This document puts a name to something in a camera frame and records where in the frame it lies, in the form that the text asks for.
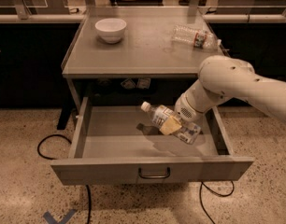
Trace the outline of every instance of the desk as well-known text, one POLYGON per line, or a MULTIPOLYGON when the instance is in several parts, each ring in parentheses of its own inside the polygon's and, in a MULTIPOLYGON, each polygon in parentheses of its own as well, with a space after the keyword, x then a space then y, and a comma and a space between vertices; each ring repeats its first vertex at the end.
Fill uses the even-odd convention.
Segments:
MULTIPOLYGON (((208 53, 171 41, 177 24, 208 30, 201 15, 188 17, 189 12, 188 7, 106 7, 94 10, 94 15, 81 26, 71 53, 64 61, 64 77, 68 80, 196 77, 199 64, 206 57, 222 54, 222 51, 208 53), (127 22, 125 37, 118 44, 106 44, 96 34, 95 23, 108 17, 122 18, 127 22)), ((79 107, 79 100, 75 99, 75 102, 79 107)))
MULTIPOLYGON (((232 155, 216 108, 197 121, 202 134, 189 146, 173 135, 155 132, 139 105, 125 104, 129 99, 141 104, 148 99, 155 104, 159 97, 179 97, 186 89, 181 87, 183 79, 196 77, 206 57, 222 54, 220 49, 207 53, 171 42, 176 24, 208 29, 201 15, 188 16, 189 9, 97 8, 82 24, 64 59, 63 71, 79 111, 78 122, 68 159, 51 164, 64 185, 238 180, 252 164, 253 158, 232 155), (95 23, 106 17, 127 22, 125 38, 118 44, 105 44, 96 36, 95 23), (125 77, 160 80, 153 93, 105 94, 112 104, 119 99, 124 105, 92 105, 100 95, 82 95, 75 85, 76 80, 86 83, 97 78, 125 77)), ((164 99, 160 102, 167 105, 164 99)))

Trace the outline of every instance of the black cable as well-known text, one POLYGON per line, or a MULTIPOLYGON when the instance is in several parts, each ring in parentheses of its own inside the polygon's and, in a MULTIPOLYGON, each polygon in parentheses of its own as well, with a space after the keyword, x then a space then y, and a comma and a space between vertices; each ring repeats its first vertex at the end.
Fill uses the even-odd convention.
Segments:
POLYGON ((218 197, 225 198, 225 197, 231 196, 231 195, 234 193, 234 191, 235 191, 235 184, 234 184, 234 182, 231 181, 231 184, 232 184, 233 188, 232 188, 232 190, 231 190, 229 193, 227 193, 227 194, 220 194, 220 193, 214 191, 213 189, 209 188, 204 182, 201 182, 200 189, 199 189, 199 200, 200 200, 200 204, 201 204, 201 207, 202 207, 203 211, 205 212, 205 214, 207 215, 207 217, 211 220, 211 222, 212 222, 213 224, 215 224, 215 221, 211 218, 211 216, 210 216, 209 213, 207 212, 205 206, 203 205, 203 201, 202 201, 202 187, 203 187, 203 186, 206 187, 207 190, 209 190, 212 194, 214 194, 214 195, 216 195, 216 196, 218 196, 218 197))
POLYGON ((41 145, 42 145, 47 139, 52 138, 52 137, 61 137, 61 138, 65 139, 65 140, 67 140, 69 144, 71 144, 70 139, 67 138, 67 137, 65 137, 64 135, 61 135, 61 134, 52 134, 52 135, 49 135, 49 136, 45 137, 44 139, 42 139, 42 140, 39 142, 38 146, 37 146, 37 153, 39 154, 40 157, 42 157, 42 158, 44 158, 44 159, 46 159, 46 160, 50 160, 50 161, 52 161, 52 160, 57 160, 57 159, 56 159, 56 158, 53 158, 53 157, 48 157, 48 156, 43 155, 43 154, 40 152, 40 147, 41 147, 41 145))
POLYGON ((88 185, 86 185, 87 193, 88 193, 88 216, 87 216, 87 224, 90 223, 91 209, 92 209, 92 201, 91 201, 91 191, 88 185))
POLYGON ((79 13, 79 8, 78 8, 78 7, 76 7, 76 8, 71 8, 71 9, 69 9, 69 12, 70 12, 70 13, 79 13))
MULTIPOLYGON (((52 137, 61 137, 63 139, 65 139, 69 144, 71 144, 71 140, 69 138, 67 138, 66 136, 64 135, 61 135, 61 134, 52 134, 52 135, 49 135, 47 137, 45 137, 44 139, 42 139, 38 146, 37 146, 37 153, 39 154, 40 157, 46 159, 46 160, 57 160, 56 158, 53 158, 53 157, 48 157, 46 155, 43 155, 41 152, 40 152, 40 147, 41 145, 49 138, 52 138, 52 137)), ((86 185, 86 189, 87 189, 87 193, 88 193, 88 216, 87 216, 87 224, 90 223, 90 217, 91 217, 91 211, 92 211, 92 200, 91 200, 91 191, 90 191, 90 188, 88 185, 86 185)))
POLYGON ((211 10, 212 7, 209 7, 206 14, 209 14, 209 13, 215 13, 217 10, 211 10))

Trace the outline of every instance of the drawer front panel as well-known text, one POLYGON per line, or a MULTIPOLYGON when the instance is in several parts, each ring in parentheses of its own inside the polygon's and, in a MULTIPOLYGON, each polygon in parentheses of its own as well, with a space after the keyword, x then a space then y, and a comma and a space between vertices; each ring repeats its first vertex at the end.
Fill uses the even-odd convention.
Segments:
POLYGON ((238 180, 252 164, 246 157, 168 158, 153 161, 99 159, 53 161, 64 185, 178 183, 238 180))

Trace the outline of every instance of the bottle on table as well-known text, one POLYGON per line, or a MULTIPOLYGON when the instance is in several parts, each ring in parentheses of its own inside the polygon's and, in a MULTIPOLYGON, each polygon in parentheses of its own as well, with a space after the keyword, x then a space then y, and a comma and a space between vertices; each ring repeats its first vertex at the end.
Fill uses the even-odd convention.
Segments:
POLYGON ((217 50, 221 43, 217 36, 211 32, 184 25, 176 25, 174 27, 172 41, 188 44, 194 48, 209 52, 217 50))

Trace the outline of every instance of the water bottle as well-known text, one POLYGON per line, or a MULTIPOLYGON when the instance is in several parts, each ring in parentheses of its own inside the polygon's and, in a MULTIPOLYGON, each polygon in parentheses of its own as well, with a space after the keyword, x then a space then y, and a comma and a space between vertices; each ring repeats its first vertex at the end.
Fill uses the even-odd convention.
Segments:
POLYGON ((174 27, 172 40, 209 52, 218 50, 218 46, 221 43, 221 41, 217 39, 217 36, 211 32, 183 25, 176 25, 174 27))
POLYGON ((196 124, 190 124, 190 129, 185 127, 180 115, 164 105, 156 106, 144 102, 141 109, 148 113, 151 122, 160 129, 162 134, 173 134, 187 144, 192 144, 201 131, 196 124))

